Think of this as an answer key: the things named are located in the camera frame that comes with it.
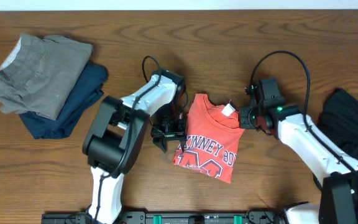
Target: folded t-shirt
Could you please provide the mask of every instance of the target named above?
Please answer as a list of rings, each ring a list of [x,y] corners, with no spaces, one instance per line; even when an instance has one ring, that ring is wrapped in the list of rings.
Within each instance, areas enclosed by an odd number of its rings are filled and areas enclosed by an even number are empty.
[[[206,94],[197,94],[188,113],[187,142],[180,145],[173,163],[231,183],[239,140],[244,132],[239,113],[222,113],[224,105],[212,105]]]

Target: wooden table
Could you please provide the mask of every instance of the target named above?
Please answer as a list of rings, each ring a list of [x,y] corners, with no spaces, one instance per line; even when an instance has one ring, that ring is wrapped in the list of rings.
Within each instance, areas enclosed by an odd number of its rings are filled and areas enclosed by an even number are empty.
[[[257,61],[289,50],[310,70],[308,113],[314,121],[335,87],[358,99],[358,11],[0,12],[0,64],[21,32],[94,44],[92,60],[109,70],[103,90],[116,98],[144,84],[141,61],[154,55],[186,78],[190,102],[196,93],[207,93],[213,103],[243,106]],[[147,73],[154,68],[148,63]],[[303,105],[306,79],[296,60],[266,60],[256,79],[268,77],[278,79],[288,102]],[[0,223],[39,223],[44,212],[75,212],[90,204],[93,180],[81,146],[98,107],[85,111],[71,136],[61,140],[34,140],[18,115],[0,112]],[[173,166],[176,146],[169,143],[164,154],[146,135],[124,182],[124,205],[238,211],[319,203],[307,166],[263,133],[244,132],[232,184]]]

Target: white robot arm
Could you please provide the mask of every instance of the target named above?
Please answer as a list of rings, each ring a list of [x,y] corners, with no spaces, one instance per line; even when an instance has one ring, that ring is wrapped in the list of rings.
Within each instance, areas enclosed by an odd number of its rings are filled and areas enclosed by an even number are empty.
[[[262,130],[289,146],[322,188],[321,205],[286,209],[285,223],[355,223],[358,202],[352,194],[358,194],[358,184],[353,184],[358,183],[358,160],[329,140],[297,105],[286,104],[276,79],[257,81],[249,89],[251,105],[241,108],[240,126]]]
[[[99,223],[113,223],[121,212],[124,175],[137,158],[149,118],[160,108],[172,108],[172,104],[175,104],[185,91],[184,79],[168,70],[162,72],[159,82],[158,79],[159,75],[152,75],[146,85],[121,100],[108,96],[102,102],[86,137],[83,152],[88,156],[94,180],[93,199],[88,213]],[[132,118],[131,111],[136,112]],[[109,124],[126,130],[124,136],[108,131],[106,128]]]

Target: navy blue pants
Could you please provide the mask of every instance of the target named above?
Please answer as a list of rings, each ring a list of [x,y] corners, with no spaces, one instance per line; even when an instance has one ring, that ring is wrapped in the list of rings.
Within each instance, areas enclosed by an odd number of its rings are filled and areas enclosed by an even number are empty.
[[[33,111],[20,114],[20,118],[35,139],[67,138],[84,110],[103,96],[101,87],[106,80],[107,70],[88,62],[56,120],[38,116]]]

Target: gray pants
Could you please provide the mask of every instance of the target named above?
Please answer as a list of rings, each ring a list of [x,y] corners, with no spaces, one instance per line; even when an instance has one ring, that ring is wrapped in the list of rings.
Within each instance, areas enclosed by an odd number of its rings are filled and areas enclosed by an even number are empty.
[[[3,113],[35,111],[57,119],[93,46],[60,35],[21,38],[0,68]]]

